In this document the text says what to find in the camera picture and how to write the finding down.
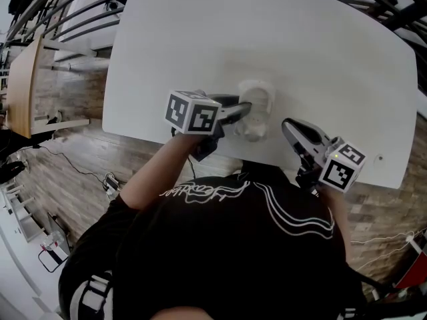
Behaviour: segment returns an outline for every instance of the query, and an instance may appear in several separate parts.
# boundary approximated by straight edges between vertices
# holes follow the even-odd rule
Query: backpack strap
[[[112,320],[113,288],[111,271],[92,275],[74,292],[70,304],[71,320]]]
[[[375,288],[376,290],[378,290],[379,292],[383,293],[383,294],[389,294],[389,293],[398,293],[399,291],[401,291],[401,289],[399,288],[393,288],[390,287],[388,285],[384,285],[380,282],[377,282],[373,279],[371,279],[370,277],[367,277],[361,273],[359,273],[358,271],[348,267],[348,270],[350,271],[350,274],[353,275],[357,280],[361,281],[361,282],[365,282],[371,286],[373,286],[373,288]]]

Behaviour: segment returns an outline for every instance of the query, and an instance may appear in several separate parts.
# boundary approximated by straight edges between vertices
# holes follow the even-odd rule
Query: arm
[[[142,210],[159,194],[173,188],[201,135],[172,137],[125,185],[120,197],[132,209]]]
[[[346,248],[347,263],[352,258],[352,244],[350,235],[350,226],[347,218],[346,201],[344,194],[327,186],[318,189],[320,200],[329,207],[336,224],[340,228],[344,247]]]

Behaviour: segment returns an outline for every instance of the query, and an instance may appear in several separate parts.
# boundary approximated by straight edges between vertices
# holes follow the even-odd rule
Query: hand
[[[226,134],[224,133],[221,124],[217,123],[213,134],[205,136],[203,141],[197,144],[194,151],[191,152],[191,156],[198,162],[202,161],[218,148],[218,141],[225,136]]]
[[[191,151],[194,150],[206,138],[205,135],[190,135],[181,133],[176,133],[175,137],[188,145],[191,148]]]

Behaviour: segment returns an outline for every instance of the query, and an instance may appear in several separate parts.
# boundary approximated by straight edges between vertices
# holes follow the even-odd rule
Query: white print on shirt
[[[249,174],[249,172],[239,173],[238,180],[247,178],[248,174]]]
[[[319,236],[323,237],[324,239],[331,239],[332,238],[332,231],[333,231],[335,222],[334,222],[334,218],[332,217],[331,213],[330,213],[331,223],[327,222],[324,219],[315,218],[315,217],[310,217],[310,218],[306,218],[306,219],[298,219],[298,218],[292,217],[277,202],[276,197],[274,196],[273,190],[270,186],[262,185],[260,183],[254,183],[254,185],[258,189],[260,189],[261,191],[264,192],[264,195],[266,196],[267,208],[268,208],[268,211],[270,212],[270,215],[272,216],[272,219],[274,220],[274,223],[276,223],[276,225],[281,230],[286,232],[288,235],[302,236],[302,235],[307,235],[309,233],[313,233],[315,235],[319,235]],[[301,223],[292,223],[289,219],[286,219],[284,216],[286,216],[286,217],[288,217],[294,221],[301,222]],[[301,233],[293,233],[293,232],[290,232],[289,230],[284,229],[280,225],[278,218],[281,219],[284,223],[290,225],[291,227],[303,227],[306,225],[317,225],[318,227],[325,229],[326,231],[323,231],[320,229],[319,229],[319,231],[322,231],[326,234],[321,233],[321,232],[317,232],[317,231],[304,231]]]
[[[180,186],[174,187],[173,189],[162,193],[160,196],[168,197],[172,195],[173,197],[175,197],[177,195],[184,194],[185,202],[187,204],[204,204],[215,197],[218,197],[220,201],[223,201],[225,198],[237,198],[249,185],[250,182],[245,181],[243,186],[233,189],[231,187],[226,186],[212,187],[207,185],[196,185],[193,182],[188,182]]]

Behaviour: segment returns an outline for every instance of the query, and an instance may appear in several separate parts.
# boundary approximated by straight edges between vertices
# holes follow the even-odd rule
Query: cable
[[[8,129],[8,130],[11,132],[11,136],[9,136],[9,141],[7,142],[6,147],[5,147],[5,148],[3,148],[3,149],[0,151],[0,153],[1,153],[2,151],[4,151],[6,148],[8,148],[8,146],[11,144],[11,139],[12,139],[12,131],[11,131],[9,128],[7,128],[5,125],[3,125],[3,126],[4,126],[4,128]]]
[[[393,239],[393,238],[396,238],[396,237],[397,237],[397,236],[399,236],[399,235],[408,235],[408,234],[410,234],[410,233],[412,234],[412,238],[414,239],[415,237],[417,237],[417,236],[418,236],[421,232],[423,232],[424,230],[427,230],[427,227],[425,227],[425,228],[423,228],[423,229],[421,229],[421,230],[417,231],[416,233],[414,233],[413,231],[409,231],[409,232],[407,232],[407,233],[398,233],[396,236],[393,236],[393,237],[384,237],[384,238],[377,237],[377,238],[373,238],[373,239],[370,239],[369,241],[365,241],[365,242],[358,242],[358,241],[352,241],[352,242],[353,242],[353,243],[363,243],[363,244],[365,244],[365,243],[370,242],[370,241],[373,241],[373,240],[375,240],[375,239]],[[371,260],[371,261],[369,261],[369,262],[367,262],[367,263],[363,264],[363,266],[361,266],[361,267],[357,268],[357,269],[356,269],[356,271],[361,270],[361,268],[363,268],[363,267],[367,266],[368,264],[371,264],[372,262],[375,262],[375,261],[379,260],[380,258],[390,256],[391,254],[393,254],[393,253],[395,253],[395,252],[397,252],[397,251],[403,250],[403,249],[404,249],[408,244],[410,244],[410,241],[408,241],[407,243],[405,243],[405,245],[404,245],[403,247],[399,248],[399,249],[395,249],[395,250],[393,250],[393,251],[391,251],[391,252],[389,252],[389,253],[386,253],[386,254],[384,254],[384,255],[378,256],[377,258],[375,258],[375,259],[373,259],[373,260]]]
[[[396,238],[396,237],[398,237],[400,235],[409,235],[410,233],[414,233],[414,232],[413,231],[409,231],[407,233],[398,233],[397,235],[395,235],[393,237],[375,237],[375,238],[369,239],[367,241],[351,241],[351,242],[352,243],[359,243],[359,244],[366,244],[366,243],[369,243],[371,241],[375,241],[377,239],[393,239],[393,238]]]
[[[194,172],[193,163],[191,162],[191,160],[190,160],[189,158],[188,158],[187,160],[188,160],[189,165],[190,165],[190,167],[191,167],[191,172],[193,172],[193,178],[195,179],[195,172]]]
[[[64,156],[64,158],[65,158],[65,160],[67,160],[68,161],[68,163],[70,164],[70,166],[72,167],[72,168],[74,168],[78,173],[80,173],[80,174],[83,174],[83,175],[93,175],[101,184],[102,184],[102,186],[103,186],[103,188],[105,188],[104,187],[104,182],[100,179],[100,178],[98,178],[98,176],[95,174],[95,173],[93,173],[93,172],[81,172],[81,171],[79,171],[77,168],[75,168],[74,167],[74,165],[71,163],[71,161],[65,156],[65,154],[64,153],[62,153],[62,152],[60,152],[60,153],[54,153],[54,152],[52,152],[49,148],[47,148],[47,147],[44,147],[44,146],[40,146],[40,145],[36,145],[36,146],[33,146],[33,148],[38,148],[38,147],[40,147],[40,148],[44,148],[44,149],[46,149],[50,154],[53,154],[53,155],[62,155],[62,156]]]
[[[368,264],[370,264],[370,263],[372,263],[372,262],[375,262],[375,261],[379,260],[380,258],[390,256],[391,254],[395,253],[396,251],[403,250],[403,248],[405,248],[405,246],[407,246],[408,244],[410,244],[410,242],[407,242],[403,247],[401,247],[401,248],[399,248],[399,249],[395,249],[395,250],[393,250],[393,251],[391,251],[391,252],[389,252],[389,253],[387,253],[387,254],[384,254],[384,255],[378,256],[377,258],[375,258],[375,259],[373,259],[373,260],[371,260],[371,261],[369,261],[369,262],[367,262],[367,263],[363,264],[363,266],[361,266],[361,267],[357,268],[357,269],[356,269],[356,271],[361,270],[361,268],[363,268],[363,267],[367,266]]]

